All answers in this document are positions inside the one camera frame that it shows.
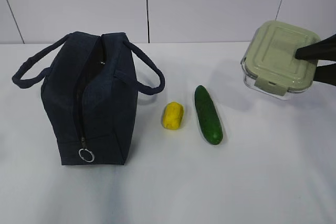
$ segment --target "yellow squash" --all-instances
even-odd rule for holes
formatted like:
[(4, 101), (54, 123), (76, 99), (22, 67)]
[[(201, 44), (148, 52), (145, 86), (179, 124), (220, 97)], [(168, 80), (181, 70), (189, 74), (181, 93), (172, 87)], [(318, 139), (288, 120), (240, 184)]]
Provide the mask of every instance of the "yellow squash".
[(163, 127), (169, 130), (177, 130), (180, 128), (183, 117), (183, 106), (177, 102), (169, 103), (163, 114)]

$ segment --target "white table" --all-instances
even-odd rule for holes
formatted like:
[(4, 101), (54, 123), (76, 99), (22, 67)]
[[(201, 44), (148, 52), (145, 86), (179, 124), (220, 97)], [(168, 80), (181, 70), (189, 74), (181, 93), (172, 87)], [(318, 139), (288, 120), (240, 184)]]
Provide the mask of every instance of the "white table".
[[(290, 101), (248, 89), (240, 59), (248, 43), (139, 45), (166, 88), (139, 95), (125, 166), (61, 166), (40, 84), (10, 78), (46, 45), (1, 45), (0, 222), (32, 224), (336, 223), (336, 88), (315, 83)], [(49, 65), (56, 52), (27, 77)], [(135, 60), (138, 78), (157, 84)], [(210, 91), (227, 140), (201, 136), (193, 104)], [(185, 107), (183, 127), (165, 130), (168, 102)]]

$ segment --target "cucumber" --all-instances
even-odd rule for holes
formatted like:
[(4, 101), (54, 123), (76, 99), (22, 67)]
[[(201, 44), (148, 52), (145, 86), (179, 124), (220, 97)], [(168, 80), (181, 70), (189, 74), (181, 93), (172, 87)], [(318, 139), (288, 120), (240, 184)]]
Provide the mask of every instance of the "cucumber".
[(195, 90), (195, 107), (199, 126), (205, 139), (213, 145), (219, 144), (223, 139), (221, 121), (218, 118), (214, 102), (202, 85)]

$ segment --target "glass food container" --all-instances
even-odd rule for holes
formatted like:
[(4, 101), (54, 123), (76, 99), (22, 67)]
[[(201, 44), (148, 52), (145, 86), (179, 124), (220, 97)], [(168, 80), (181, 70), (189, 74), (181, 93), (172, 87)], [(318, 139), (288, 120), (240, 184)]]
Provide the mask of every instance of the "glass food container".
[(308, 30), (279, 21), (264, 23), (255, 33), (242, 61), (246, 86), (282, 100), (306, 91), (317, 60), (298, 60), (298, 48), (320, 41)]

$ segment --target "navy blue insulated bag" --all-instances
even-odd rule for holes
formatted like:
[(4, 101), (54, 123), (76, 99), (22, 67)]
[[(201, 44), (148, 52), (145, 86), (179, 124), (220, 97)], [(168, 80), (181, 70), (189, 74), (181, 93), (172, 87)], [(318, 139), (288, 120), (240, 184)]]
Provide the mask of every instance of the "navy blue insulated bag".
[[(62, 44), (50, 67), (32, 79), (21, 79)], [(158, 87), (136, 80), (132, 52), (159, 76)], [(138, 91), (153, 95), (165, 85), (162, 72), (125, 33), (68, 34), (23, 63), (12, 81), (26, 89), (43, 78), (41, 98), (62, 165), (123, 165), (131, 144)]]

